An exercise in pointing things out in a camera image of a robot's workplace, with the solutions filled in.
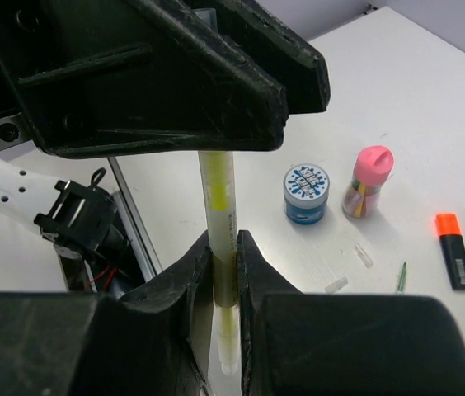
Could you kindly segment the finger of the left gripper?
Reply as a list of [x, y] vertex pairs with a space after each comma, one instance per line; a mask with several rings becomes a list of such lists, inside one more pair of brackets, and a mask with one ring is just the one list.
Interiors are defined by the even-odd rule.
[[213, 8], [218, 32], [238, 45], [286, 90], [291, 114], [326, 111], [331, 99], [323, 55], [257, 1], [188, 1], [193, 9]]
[[271, 151], [284, 88], [178, 1], [0, 1], [0, 151]]

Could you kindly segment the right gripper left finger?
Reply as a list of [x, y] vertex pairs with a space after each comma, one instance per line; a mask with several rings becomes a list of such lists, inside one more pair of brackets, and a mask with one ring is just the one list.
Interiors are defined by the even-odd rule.
[[209, 239], [116, 299], [0, 292], [0, 395], [201, 395], [213, 322]]

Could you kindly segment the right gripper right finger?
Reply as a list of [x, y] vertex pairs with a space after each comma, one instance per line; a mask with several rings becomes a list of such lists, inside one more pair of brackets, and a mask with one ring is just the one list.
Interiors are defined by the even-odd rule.
[[238, 235], [245, 395], [465, 395], [465, 345], [437, 299], [305, 294]]

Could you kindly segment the green thin highlighter pen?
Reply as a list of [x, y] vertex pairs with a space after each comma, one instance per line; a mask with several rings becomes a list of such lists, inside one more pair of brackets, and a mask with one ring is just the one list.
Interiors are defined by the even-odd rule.
[[406, 288], [407, 262], [402, 264], [400, 273], [397, 278], [396, 293], [402, 294]]

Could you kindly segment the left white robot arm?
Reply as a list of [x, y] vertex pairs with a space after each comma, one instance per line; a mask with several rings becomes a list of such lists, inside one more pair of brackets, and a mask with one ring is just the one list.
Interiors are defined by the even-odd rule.
[[[326, 110], [324, 57], [255, 1], [0, 1], [0, 151], [66, 159], [272, 151], [294, 114]], [[0, 161], [0, 212], [91, 257], [49, 214], [68, 183]]]

